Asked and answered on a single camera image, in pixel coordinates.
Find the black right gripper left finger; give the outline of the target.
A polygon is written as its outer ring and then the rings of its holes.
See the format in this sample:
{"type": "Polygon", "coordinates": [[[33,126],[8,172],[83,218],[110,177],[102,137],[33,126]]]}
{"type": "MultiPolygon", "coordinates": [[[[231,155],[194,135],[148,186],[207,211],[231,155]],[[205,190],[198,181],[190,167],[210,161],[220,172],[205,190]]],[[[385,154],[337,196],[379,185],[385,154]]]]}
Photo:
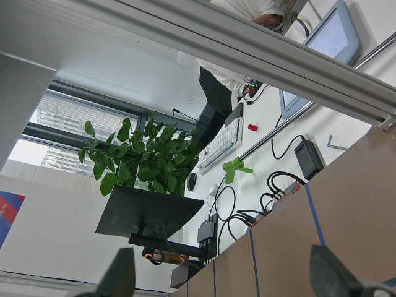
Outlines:
{"type": "Polygon", "coordinates": [[[134,250],[119,249],[100,281],[94,296],[133,296],[136,285],[134,250]]]}

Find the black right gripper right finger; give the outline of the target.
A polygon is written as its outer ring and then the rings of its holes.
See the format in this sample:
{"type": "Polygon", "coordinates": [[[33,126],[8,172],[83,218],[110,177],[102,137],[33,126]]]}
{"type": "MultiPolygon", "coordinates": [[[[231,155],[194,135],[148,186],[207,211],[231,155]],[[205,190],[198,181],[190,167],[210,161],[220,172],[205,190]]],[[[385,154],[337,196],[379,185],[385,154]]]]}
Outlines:
{"type": "Polygon", "coordinates": [[[312,245],[309,282],[315,296],[360,296],[362,284],[327,246],[312,245]]]}

